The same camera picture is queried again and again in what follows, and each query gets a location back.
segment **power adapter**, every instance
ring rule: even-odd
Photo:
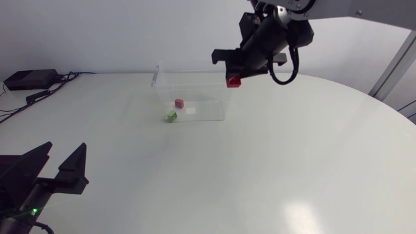
[[[55,69],[18,71],[4,81],[9,90],[48,89],[58,75]]]

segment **red cube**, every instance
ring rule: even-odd
[[[183,106],[184,106],[184,103],[183,103],[183,100],[182,99],[176,99],[175,100],[175,107],[176,108],[182,109]]]
[[[227,80],[227,88],[238,88],[241,85],[241,78],[239,75],[231,77]]]

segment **gray metal frame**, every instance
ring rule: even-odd
[[[411,31],[369,95],[383,101],[416,59],[416,31]]]

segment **pink cube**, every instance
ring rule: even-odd
[[[176,99],[175,100],[175,107],[176,108],[182,109],[184,105],[185,104],[183,103],[183,100],[182,99]]]

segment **green cube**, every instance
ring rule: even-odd
[[[168,121],[172,123],[172,122],[174,122],[176,119],[177,119],[177,114],[176,114],[176,111],[171,110],[171,111],[168,113]]]

